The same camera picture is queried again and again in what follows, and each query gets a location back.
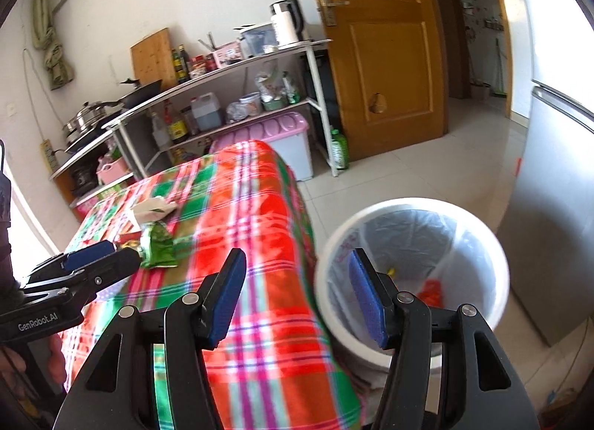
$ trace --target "green snack bag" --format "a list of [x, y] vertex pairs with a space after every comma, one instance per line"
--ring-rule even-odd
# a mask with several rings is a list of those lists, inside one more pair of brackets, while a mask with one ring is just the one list
[[143, 228], [140, 247], [144, 261], [143, 268], [173, 268], [177, 261], [173, 251], [173, 237], [162, 222], [151, 222]]

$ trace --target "silver refrigerator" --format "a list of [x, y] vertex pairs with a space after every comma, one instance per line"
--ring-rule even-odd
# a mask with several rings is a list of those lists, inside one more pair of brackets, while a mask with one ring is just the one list
[[594, 19], [589, 0], [526, 0], [531, 116], [498, 238], [512, 290], [553, 345], [594, 313]]

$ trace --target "trash can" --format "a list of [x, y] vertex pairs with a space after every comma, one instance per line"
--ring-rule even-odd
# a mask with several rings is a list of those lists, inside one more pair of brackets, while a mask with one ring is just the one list
[[[443, 307], [476, 306], [494, 329], [509, 294], [509, 270], [499, 241], [470, 212], [433, 199], [395, 199], [367, 207], [343, 223], [327, 242], [314, 280], [322, 319], [351, 373], [382, 388], [391, 352], [369, 336], [348, 274], [349, 254], [363, 247], [375, 270], [396, 273], [399, 290], [417, 294], [425, 280], [439, 280]], [[441, 347], [431, 370], [441, 368]]]

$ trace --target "metal screw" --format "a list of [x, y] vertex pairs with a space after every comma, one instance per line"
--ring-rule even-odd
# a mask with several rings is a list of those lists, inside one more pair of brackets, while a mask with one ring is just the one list
[[130, 317], [134, 314], [134, 307], [133, 306], [124, 306], [120, 311], [118, 311], [120, 317]]
[[415, 300], [415, 297], [407, 291], [401, 291], [396, 295], [396, 298], [404, 304], [412, 303]]
[[465, 314], [466, 316], [476, 316], [476, 307], [472, 304], [465, 304], [462, 306], [462, 314]]
[[200, 298], [198, 297], [198, 295], [196, 293], [188, 293], [188, 294], [184, 294], [182, 297], [182, 303], [183, 304], [196, 304], [198, 302]]

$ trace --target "green plastic bottle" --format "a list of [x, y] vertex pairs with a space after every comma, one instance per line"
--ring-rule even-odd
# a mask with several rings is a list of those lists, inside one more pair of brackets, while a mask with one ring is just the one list
[[332, 128], [332, 153], [334, 154], [334, 163], [338, 170], [349, 168], [349, 145], [346, 143], [346, 137], [336, 128]]

